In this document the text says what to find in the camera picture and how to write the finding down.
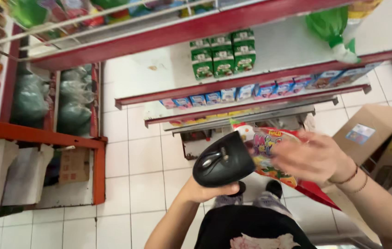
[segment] bracelet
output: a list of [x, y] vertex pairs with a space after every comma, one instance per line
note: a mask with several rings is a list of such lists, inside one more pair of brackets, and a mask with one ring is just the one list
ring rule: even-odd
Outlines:
[[349, 181], [351, 181], [358, 173], [359, 167], [356, 165], [356, 172], [354, 172], [354, 174], [352, 176], [350, 176], [350, 178], [348, 178], [347, 180], [343, 181], [343, 182], [332, 182], [330, 180], [328, 180], [330, 183], [332, 184], [345, 184], [348, 183]]
[[360, 191], [361, 191], [363, 188], [365, 188], [365, 186], [366, 186], [367, 182], [368, 182], [368, 175], [367, 175], [367, 174], [365, 174], [365, 183], [362, 185], [362, 187], [361, 187], [361, 188], [359, 188], [358, 190], [356, 190], [356, 191], [352, 192], [352, 194], [359, 193], [359, 192], [360, 192]]

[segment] orange shelf frame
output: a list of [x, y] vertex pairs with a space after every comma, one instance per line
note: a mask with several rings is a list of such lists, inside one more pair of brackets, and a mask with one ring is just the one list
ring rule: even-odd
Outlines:
[[105, 202], [105, 141], [0, 122], [0, 139], [94, 149], [93, 203]]

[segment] green milk carton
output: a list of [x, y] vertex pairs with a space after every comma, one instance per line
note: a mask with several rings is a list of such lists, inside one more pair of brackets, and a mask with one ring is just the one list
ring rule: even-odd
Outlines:
[[209, 49], [192, 51], [192, 64], [197, 80], [213, 76], [213, 59]]
[[254, 45], [254, 32], [251, 29], [235, 31], [231, 34], [233, 45], [235, 47], [243, 45]]
[[254, 45], [248, 44], [234, 47], [234, 73], [241, 73], [253, 69], [256, 61]]
[[224, 49], [232, 49], [231, 34], [223, 34], [210, 38], [210, 45], [212, 51], [219, 51]]
[[199, 53], [204, 50], [210, 50], [210, 39], [203, 38], [190, 42], [190, 50], [192, 53]]
[[215, 78], [233, 74], [234, 54], [231, 48], [213, 52], [213, 69]]

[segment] white tile floor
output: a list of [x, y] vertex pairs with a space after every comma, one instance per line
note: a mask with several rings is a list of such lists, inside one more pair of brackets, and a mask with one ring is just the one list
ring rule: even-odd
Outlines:
[[[183, 158], [178, 136], [146, 129], [143, 106], [112, 107], [112, 85], [123, 78], [107, 71], [104, 84], [106, 202], [98, 207], [69, 207], [26, 211], [0, 218], [0, 249], [141, 249], [191, 174], [193, 162]], [[316, 105], [316, 128], [333, 135], [365, 103], [392, 106], [392, 63], [369, 74], [373, 90], [364, 95], [339, 95], [339, 104]], [[244, 178], [247, 204], [264, 188], [268, 178], [253, 173]], [[282, 203], [307, 234], [354, 234], [355, 225], [340, 211], [310, 200], [283, 185]], [[184, 249], [194, 247], [200, 223], [212, 201], [199, 207]]]

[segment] candy package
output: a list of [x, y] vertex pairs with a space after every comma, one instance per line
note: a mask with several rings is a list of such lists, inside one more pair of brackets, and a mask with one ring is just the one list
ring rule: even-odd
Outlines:
[[234, 131], [238, 131], [241, 138], [248, 148], [248, 152], [253, 158], [256, 166], [255, 172], [280, 180], [282, 183], [295, 188], [296, 179], [282, 172], [271, 163], [271, 148], [274, 144], [279, 144], [283, 140], [291, 140], [298, 143], [305, 142], [298, 136], [297, 131], [276, 129], [272, 127], [254, 127], [247, 123], [232, 121]]

